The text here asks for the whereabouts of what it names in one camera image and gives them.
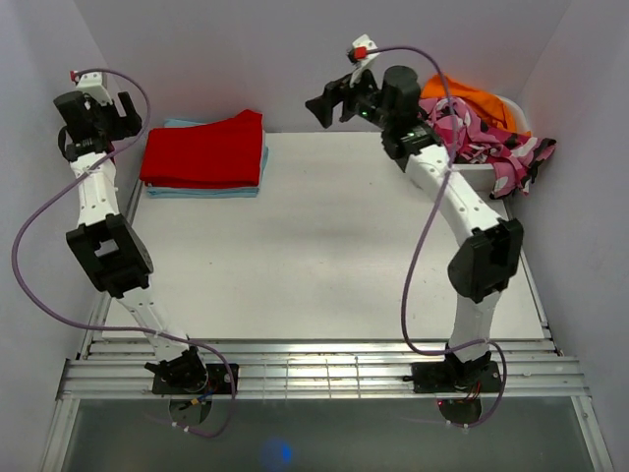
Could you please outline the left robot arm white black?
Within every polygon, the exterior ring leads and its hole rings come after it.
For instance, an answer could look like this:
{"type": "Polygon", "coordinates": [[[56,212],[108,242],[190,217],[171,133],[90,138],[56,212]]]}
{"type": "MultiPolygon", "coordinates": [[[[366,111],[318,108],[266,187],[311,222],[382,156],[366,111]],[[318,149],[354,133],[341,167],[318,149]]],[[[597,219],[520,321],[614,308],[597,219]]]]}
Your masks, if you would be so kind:
{"type": "Polygon", "coordinates": [[[58,145],[79,185],[80,215],[67,232],[68,246],[99,292],[116,300],[143,329],[156,360],[146,369],[167,386],[198,392],[208,369],[188,336],[158,307],[150,288],[153,264],[145,244],[120,212],[115,189],[114,144],[137,136],[142,119],[130,96],[118,95],[124,113],[111,99],[99,102],[85,91],[70,91],[53,101],[65,122],[58,145]]]}

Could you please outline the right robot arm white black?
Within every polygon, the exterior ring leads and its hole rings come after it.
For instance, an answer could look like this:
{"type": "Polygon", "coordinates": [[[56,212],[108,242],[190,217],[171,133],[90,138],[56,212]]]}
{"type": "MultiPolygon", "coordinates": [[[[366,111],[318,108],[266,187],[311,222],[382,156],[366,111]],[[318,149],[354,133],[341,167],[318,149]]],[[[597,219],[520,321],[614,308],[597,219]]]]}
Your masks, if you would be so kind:
{"type": "Polygon", "coordinates": [[[447,267],[457,294],[453,331],[444,351],[412,365],[407,380],[414,391],[496,392],[500,376],[487,341],[500,296],[518,269],[524,229],[488,206],[464,177],[449,172],[447,148],[429,125],[420,94],[415,71],[392,66],[380,83],[371,71],[332,81],[305,106],[323,128],[331,126],[337,105],[342,121],[359,116],[377,126],[387,155],[433,200],[458,244],[447,267]]]}

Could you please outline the pink camouflage trousers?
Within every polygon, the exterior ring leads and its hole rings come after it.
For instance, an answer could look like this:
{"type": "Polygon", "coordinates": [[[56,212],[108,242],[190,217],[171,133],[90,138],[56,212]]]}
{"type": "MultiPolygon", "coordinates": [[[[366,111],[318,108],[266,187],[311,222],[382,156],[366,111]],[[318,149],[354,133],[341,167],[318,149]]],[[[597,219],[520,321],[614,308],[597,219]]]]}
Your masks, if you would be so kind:
{"type": "Polygon", "coordinates": [[[494,173],[491,196],[527,195],[540,167],[554,153],[556,140],[512,133],[489,125],[463,99],[420,101],[427,122],[462,164],[489,164],[494,173]]]}

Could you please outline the orange garment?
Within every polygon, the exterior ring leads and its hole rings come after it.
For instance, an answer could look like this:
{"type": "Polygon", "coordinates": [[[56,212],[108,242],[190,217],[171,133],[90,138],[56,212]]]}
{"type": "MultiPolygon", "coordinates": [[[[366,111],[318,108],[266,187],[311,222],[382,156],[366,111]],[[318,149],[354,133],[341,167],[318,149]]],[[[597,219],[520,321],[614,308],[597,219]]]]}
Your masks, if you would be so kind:
{"type": "Polygon", "coordinates": [[[531,136],[502,98],[445,76],[431,77],[419,99],[427,121],[448,143],[463,139],[497,142],[510,135],[531,136]]]}

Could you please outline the white plastic basket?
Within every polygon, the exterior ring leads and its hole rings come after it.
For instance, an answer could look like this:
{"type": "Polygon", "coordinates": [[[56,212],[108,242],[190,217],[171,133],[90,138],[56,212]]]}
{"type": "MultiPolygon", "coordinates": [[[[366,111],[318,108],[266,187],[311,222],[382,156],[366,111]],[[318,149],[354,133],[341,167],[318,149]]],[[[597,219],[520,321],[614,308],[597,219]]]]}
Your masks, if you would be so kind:
{"type": "Polygon", "coordinates": [[[419,104],[458,163],[492,167],[495,197],[528,191],[527,179],[540,140],[520,129],[516,115],[500,97],[492,95],[480,105],[457,96],[422,98],[419,104]]]}

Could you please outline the aluminium rail frame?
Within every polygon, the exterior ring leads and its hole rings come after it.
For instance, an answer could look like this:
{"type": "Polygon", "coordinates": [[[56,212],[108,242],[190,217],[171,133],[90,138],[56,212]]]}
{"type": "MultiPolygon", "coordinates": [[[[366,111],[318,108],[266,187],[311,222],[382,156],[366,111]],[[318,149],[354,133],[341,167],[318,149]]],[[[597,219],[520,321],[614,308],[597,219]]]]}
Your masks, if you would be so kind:
{"type": "Polygon", "coordinates": [[[215,440],[175,429],[151,393],[149,344],[97,332],[63,372],[45,471],[609,471],[579,361],[556,347],[522,267],[494,330],[508,388],[482,426],[440,416],[415,393],[413,363],[449,335],[454,249],[438,221],[409,319],[398,303],[429,201],[373,133],[271,134],[259,197],[151,199],[127,207],[156,264],[169,313],[240,367],[239,405],[215,440]]]}

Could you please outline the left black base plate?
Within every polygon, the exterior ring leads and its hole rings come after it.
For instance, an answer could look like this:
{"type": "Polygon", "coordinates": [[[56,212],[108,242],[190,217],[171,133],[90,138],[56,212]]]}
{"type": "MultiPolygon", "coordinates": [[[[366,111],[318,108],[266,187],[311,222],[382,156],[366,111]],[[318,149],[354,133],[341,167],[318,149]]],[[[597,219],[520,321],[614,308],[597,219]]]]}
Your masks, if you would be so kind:
{"type": "Polygon", "coordinates": [[[196,396],[203,395],[208,391],[211,391],[213,394],[230,394],[232,385],[238,388],[240,365],[230,363],[229,366],[232,370],[232,376],[229,376],[226,367],[222,363],[206,363],[207,380],[203,387],[197,390],[169,386],[158,376],[154,376],[150,392],[158,395],[196,396]]]}

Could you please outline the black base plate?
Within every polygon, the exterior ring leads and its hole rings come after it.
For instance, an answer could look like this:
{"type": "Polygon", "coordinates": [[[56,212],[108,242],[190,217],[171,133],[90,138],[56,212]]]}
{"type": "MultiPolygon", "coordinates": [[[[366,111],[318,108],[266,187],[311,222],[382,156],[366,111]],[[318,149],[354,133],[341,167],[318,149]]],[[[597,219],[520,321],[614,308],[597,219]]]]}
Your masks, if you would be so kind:
{"type": "Polygon", "coordinates": [[[222,363],[206,363],[207,380],[203,387],[197,390],[169,386],[158,376],[154,376],[150,392],[158,395],[196,396],[203,395],[208,391],[211,391],[213,394],[230,394],[232,385],[238,388],[240,365],[230,363],[229,366],[232,370],[232,376],[229,376],[226,367],[222,363]]]}
{"type": "Polygon", "coordinates": [[[494,361],[459,365],[443,360],[413,363],[402,381],[411,383],[414,393],[498,393],[502,377],[494,361]]]}

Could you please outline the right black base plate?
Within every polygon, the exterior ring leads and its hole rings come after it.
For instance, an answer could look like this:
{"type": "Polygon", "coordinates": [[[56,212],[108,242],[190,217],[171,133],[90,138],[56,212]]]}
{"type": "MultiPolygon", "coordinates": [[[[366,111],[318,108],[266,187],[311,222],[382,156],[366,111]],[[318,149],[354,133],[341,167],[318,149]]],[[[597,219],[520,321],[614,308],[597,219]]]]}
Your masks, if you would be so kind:
{"type": "Polygon", "coordinates": [[[413,363],[402,381],[411,383],[414,393],[498,393],[502,377],[494,361],[459,365],[443,360],[413,363]]]}

